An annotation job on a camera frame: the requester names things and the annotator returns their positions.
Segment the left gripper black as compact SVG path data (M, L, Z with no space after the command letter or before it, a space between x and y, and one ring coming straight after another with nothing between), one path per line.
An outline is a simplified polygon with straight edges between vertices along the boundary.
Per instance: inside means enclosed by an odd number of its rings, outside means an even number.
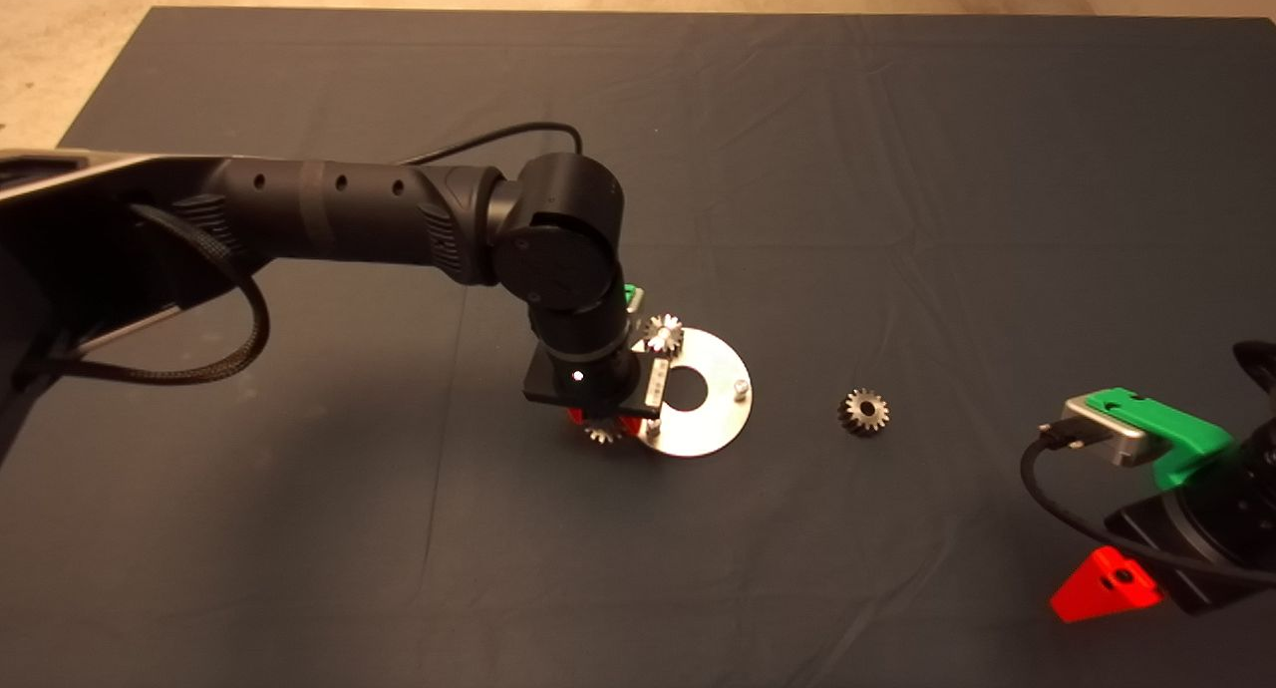
M657 417L670 361L649 352L619 348L591 361L560 357L544 346L533 350L524 373L524 398L533 403L568 408L575 426L588 426L590 417L616 417L624 437L643 437Z

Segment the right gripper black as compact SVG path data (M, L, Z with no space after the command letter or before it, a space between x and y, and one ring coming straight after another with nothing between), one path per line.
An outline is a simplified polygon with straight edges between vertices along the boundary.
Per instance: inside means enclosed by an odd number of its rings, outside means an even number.
M1273 571L1273 507L1259 499L1160 494L1105 518L1119 537L1213 568ZM1165 594L1188 614L1228 608L1261 588L1159 562L1134 560L1104 545L1079 562L1051 594L1050 609L1076 623L1157 606Z

